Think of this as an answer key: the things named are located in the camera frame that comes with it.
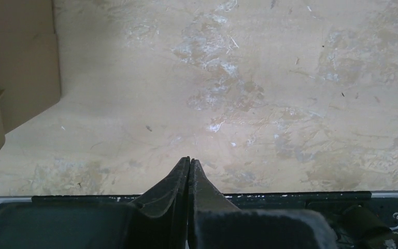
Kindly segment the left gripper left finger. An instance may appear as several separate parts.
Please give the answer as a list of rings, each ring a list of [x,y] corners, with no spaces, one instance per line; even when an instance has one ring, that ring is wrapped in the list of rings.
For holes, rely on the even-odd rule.
[[[0,204],[0,248],[185,248],[190,158],[141,195]]]

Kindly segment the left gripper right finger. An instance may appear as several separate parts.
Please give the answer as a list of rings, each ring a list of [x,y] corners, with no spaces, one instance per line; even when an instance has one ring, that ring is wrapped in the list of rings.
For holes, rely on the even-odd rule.
[[[336,235],[318,212],[242,210],[206,177],[198,160],[189,169],[189,248],[337,248]]]

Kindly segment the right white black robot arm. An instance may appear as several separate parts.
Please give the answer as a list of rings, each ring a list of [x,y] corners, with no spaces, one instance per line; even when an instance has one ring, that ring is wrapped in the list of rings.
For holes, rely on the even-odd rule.
[[[396,248],[398,229],[391,229],[370,210],[352,206],[332,219],[338,248]]]

